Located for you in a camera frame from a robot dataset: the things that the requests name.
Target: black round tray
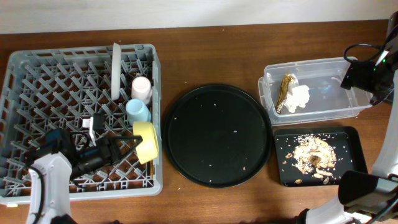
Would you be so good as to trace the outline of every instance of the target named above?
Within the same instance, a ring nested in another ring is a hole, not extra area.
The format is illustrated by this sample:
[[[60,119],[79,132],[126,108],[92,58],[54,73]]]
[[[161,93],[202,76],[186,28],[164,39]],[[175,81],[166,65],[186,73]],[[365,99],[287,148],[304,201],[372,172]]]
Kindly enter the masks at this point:
[[[265,109],[229,85],[199,87],[181,97],[165,117],[165,151],[186,178],[207,187],[241,184],[267,162],[272,128]]]

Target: white tissue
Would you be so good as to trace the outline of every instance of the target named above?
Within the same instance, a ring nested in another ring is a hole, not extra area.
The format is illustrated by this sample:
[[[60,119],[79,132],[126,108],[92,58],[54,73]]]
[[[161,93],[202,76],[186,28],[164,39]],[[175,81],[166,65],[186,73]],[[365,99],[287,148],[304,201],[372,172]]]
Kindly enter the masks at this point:
[[[284,106],[286,106],[289,112],[294,113],[298,106],[305,108],[305,104],[310,100],[310,89],[306,85],[299,85],[296,76],[294,74],[291,75],[294,77],[294,80],[287,87]]]

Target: wooden table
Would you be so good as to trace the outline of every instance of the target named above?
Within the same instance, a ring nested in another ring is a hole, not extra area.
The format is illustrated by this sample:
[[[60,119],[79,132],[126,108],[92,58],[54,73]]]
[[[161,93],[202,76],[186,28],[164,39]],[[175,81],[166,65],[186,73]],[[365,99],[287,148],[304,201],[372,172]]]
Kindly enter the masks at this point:
[[[0,35],[0,74],[4,74],[8,56],[15,50],[150,43],[156,47],[162,64],[164,112],[183,92],[207,83],[238,86],[259,98],[257,81],[266,65],[342,57],[351,44],[381,44],[386,29],[387,21],[358,21]],[[372,52],[358,49],[354,53],[369,56]],[[371,170],[390,112],[391,106],[383,103],[357,118],[292,127],[355,127]],[[320,206],[338,190],[337,186],[281,186],[275,153],[255,177],[228,189],[210,189],[190,182],[166,156],[163,169],[164,188],[159,195],[72,202],[73,218],[78,223],[108,223],[115,219],[123,223],[269,222]],[[24,223],[28,210],[28,205],[0,206],[0,220]]]

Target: cable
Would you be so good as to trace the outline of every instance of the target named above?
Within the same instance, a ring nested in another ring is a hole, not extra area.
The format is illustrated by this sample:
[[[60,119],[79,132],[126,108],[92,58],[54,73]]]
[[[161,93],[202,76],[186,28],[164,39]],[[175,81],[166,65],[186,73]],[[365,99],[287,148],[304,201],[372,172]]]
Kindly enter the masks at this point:
[[[374,54],[372,57],[370,57],[370,58],[368,58],[368,59],[366,59],[366,60],[363,60],[363,61],[351,60],[351,59],[349,59],[349,58],[347,57],[347,52],[348,52],[350,49],[354,48],[354,47],[372,47],[372,48],[378,49],[379,51],[378,51],[376,54]],[[373,45],[373,44],[353,44],[353,45],[347,47],[347,49],[344,51],[343,58],[344,58],[347,62],[349,62],[349,63],[364,63],[364,62],[370,62],[371,60],[377,58],[377,56],[379,56],[379,55],[381,54],[381,52],[383,52],[383,50],[384,50],[384,49],[383,49],[382,46],[380,46],[380,45]]]
[[[387,205],[385,208],[383,208],[374,218],[372,218],[370,221],[368,221],[366,224],[372,224],[384,215],[386,215],[394,206],[398,203],[398,195],[396,195],[393,198],[393,201]]]
[[[396,35],[395,32],[397,32],[397,31],[398,31],[398,25],[396,25],[394,28],[392,28],[390,34],[387,36],[387,38],[384,41],[382,46],[373,45],[373,44],[353,44],[353,45],[347,47],[347,49],[344,51],[343,58],[349,63],[366,63],[366,62],[370,62],[370,61],[374,60],[377,56],[379,56],[384,51],[384,49],[386,48],[387,43],[390,42],[390,40],[395,37],[395,35]],[[379,51],[376,54],[374,54],[372,57],[368,58],[367,60],[359,61],[359,60],[351,60],[351,59],[349,59],[347,57],[347,52],[350,49],[354,48],[354,47],[360,47],[360,46],[362,46],[362,47],[373,47],[375,49],[378,49]]]
[[[40,184],[41,184],[41,193],[40,193],[40,204],[39,204],[39,210],[35,214],[35,220],[33,221],[33,224],[36,224],[39,222],[40,216],[42,215],[43,212],[43,206],[44,206],[44,177],[43,174],[35,167],[29,167],[29,169],[32,169],[37,173],[40,179]]]

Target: clear plastic container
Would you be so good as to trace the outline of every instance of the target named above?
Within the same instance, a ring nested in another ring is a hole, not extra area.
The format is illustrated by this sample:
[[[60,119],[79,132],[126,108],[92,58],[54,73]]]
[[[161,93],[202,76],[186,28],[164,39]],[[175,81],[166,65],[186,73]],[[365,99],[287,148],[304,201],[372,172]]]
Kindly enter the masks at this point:
[[[264,77],[259,79],[259,92],[261,104],[267,110],[272,125],[349,118],[370,108],[371,93],[357,88],[345,90],[340,87],[348,67],[349,62],[343,58],[268,65]],[[310,88],[310,101],[305,108],[297,107],[295,113],[290,113],[283,107],[281,114],[277,114],[275,105],[286,73],[294,73],[300,85]]]

